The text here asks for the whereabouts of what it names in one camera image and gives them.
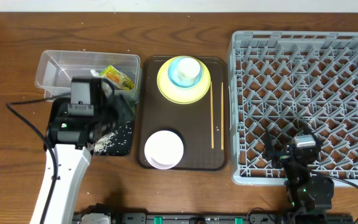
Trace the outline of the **white tissue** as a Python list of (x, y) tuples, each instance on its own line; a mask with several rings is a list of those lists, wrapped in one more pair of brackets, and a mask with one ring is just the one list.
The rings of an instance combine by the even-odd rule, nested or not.
[[(92, 74), (93, 77), (95, 78), (103, 78), (101, 76), (101, 74), (99, 72), (97, 72), (96, 70), (90, 70), (90, 73)], [(108, 96), (112, 93), (112, 89), (111, 87), (104, 81), (102, 81), (102, 88), (104, 93)]]

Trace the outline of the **green orange snack wrapper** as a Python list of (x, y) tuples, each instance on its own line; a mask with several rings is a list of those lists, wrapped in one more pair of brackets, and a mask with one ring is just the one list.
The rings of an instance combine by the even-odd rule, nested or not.
[(134, 83), (132, 82), (132, 80), (125, 73), (120, 72), (112, 65), (108, 65), (100, 73), (100, 76), (108, 78), (120, 90), (132, 90), (134, 88)]

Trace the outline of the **pile of rice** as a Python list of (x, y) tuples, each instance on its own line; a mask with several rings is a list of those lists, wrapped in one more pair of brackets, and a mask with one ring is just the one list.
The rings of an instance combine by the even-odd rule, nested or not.
[(126, 156), (132, 148), (134, 125), (131, 122), (121, 125), (103, 136), (94, 146), (97, 156)]

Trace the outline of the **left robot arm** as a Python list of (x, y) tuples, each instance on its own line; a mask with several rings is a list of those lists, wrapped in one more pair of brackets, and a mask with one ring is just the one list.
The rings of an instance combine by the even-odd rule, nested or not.
[(117, 125), (106, 95), (107, 78), (74, 78), (68, 96), (60, 95), (52, 109), (44, 138), (45, 173), (31, 223), (71, 223), (81, 181), (94, 145)]

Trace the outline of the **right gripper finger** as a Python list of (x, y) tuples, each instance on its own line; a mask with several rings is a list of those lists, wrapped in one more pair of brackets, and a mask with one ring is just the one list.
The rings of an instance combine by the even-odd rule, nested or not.
[(264, 159), (278, 159), (278, 152), (275, 151), (273, 144), (272, 144), (272, 137), (268, 131), (268, 129), (265, 130), (265, 143), (264, 143), (264, 152), (262, 157)]
[(322, 145), (319, 138), (312, 132), (308, 123), (303, 125), (303, 132), (300, 135), (300, 145)]

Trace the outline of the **white bowl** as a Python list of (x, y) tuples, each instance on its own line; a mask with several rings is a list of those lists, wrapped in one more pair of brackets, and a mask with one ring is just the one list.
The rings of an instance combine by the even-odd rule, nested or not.
[(145, 142), (146, 161), (156, 169), (171, 169), (181, 161), (184, 144), (178, 134), (162, 130), (153, 133)]

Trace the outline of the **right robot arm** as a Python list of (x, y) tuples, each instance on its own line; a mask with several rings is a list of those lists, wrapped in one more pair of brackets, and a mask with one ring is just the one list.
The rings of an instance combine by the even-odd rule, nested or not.
[(279, 151), (274, 149), (268, 131), (265, 136), (263, 158), (273, 168), (284, 170), (286, 194), (293, 205), (275, 223), (327, 223), (326, 210), (332, 208), (334, 182), (323, 175), (312, 176), (308, 169), (317, 160), (322, 142), (307, 126)]

